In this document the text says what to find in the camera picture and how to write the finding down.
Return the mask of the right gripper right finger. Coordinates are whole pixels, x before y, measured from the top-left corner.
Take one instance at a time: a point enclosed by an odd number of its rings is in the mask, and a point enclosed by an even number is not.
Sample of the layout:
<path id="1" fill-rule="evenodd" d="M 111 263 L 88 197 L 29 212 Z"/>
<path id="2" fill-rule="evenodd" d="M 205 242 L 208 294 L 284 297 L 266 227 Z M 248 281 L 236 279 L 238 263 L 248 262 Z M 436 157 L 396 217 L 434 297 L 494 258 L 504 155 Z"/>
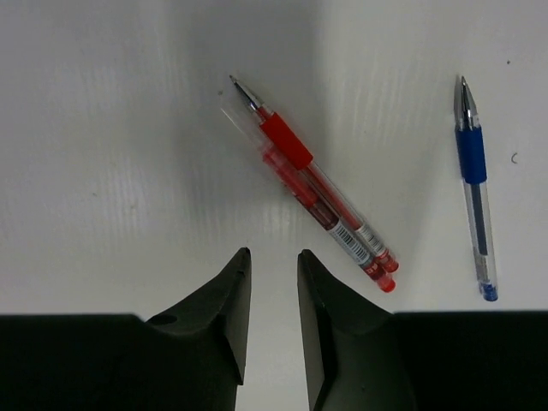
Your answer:
<path id="1" fill-rule="evenodd" d="M 544 311 L 389 313 L 297 263 L 312 410 L 544 410 Z"/>

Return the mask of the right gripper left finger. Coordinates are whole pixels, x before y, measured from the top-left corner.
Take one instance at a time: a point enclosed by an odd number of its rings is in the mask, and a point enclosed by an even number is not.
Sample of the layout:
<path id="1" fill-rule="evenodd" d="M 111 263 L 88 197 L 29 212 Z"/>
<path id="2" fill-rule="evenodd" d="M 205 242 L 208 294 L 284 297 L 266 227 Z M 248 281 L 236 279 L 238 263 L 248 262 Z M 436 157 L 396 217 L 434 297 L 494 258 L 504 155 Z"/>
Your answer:
<path id="1" fill-rule="evenodd" d="M 247 358 L 252 259 L 239 249 L 148 320 L 129 313 L 1 318 L 4 410 L 232 410 Z"/>

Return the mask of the red retractable pen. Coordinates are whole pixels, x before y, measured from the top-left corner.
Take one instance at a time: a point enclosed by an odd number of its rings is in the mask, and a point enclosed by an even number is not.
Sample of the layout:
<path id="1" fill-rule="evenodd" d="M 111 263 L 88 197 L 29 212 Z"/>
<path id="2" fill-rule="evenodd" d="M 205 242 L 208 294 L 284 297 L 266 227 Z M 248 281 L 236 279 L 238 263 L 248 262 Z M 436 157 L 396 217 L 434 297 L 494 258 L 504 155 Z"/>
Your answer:
<path id="1" fill-rule="evenodd" d="M 258 149 L 263 163 L 277 175 L 281 183 L 303 208 L 340 245 L 360 269 L 385 293 L 395 289 L 396 282 L 392 276 L 394 272 L 386 273 L 381 266 L 375 263 L 372 253 L 358 239 L 357 234 L 313 191 L 310 184 L 297 174 L 296 169 L 265 137 L 259 128 L 258 117 L 250 109 L 246 110 L 244 104 L 237 102 L 235 98 L 223 101 L 221 110 L 238 131 Z"/>

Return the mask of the red grip gel pen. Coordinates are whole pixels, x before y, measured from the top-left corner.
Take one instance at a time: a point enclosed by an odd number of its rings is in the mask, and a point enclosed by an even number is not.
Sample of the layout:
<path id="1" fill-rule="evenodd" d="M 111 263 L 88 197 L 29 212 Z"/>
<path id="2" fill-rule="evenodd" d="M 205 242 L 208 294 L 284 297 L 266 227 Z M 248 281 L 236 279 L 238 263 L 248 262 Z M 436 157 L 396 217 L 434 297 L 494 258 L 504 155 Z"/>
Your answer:
<path id="1" fill-rule="evenodd" d="M 313 191 L 357 234 L 358 239 L 372 253 L 375 263 L 381 266 L 384 272 L 397 271 L 399 263 L 393 252 L 384 244 L 371 224 L 355 210 L 338 187 L 315 163 L 313 155 L 283 118 L 268 107 L 265 101 L 241 80 L 233 75 L 230 76 L 230 80 L 250 111 L 258 117 L 262 133 L 296 169 L 297 174 L 303 177 Z"/>

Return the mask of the blue ballpoint pen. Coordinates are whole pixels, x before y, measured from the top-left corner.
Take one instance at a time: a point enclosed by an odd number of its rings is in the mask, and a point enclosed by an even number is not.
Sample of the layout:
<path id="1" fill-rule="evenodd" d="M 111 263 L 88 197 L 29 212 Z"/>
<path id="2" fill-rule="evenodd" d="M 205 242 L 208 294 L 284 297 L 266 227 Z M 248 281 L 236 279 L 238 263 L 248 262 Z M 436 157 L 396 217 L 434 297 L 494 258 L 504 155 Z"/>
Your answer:
<path id="1" fill-rule="evenodd" d="M 485 146 L 480 117 L 464 76 L 458 75 L 454 96 L 455 136 L 479 293 L 498 299 L 497 266 L 487 191 Z"/>

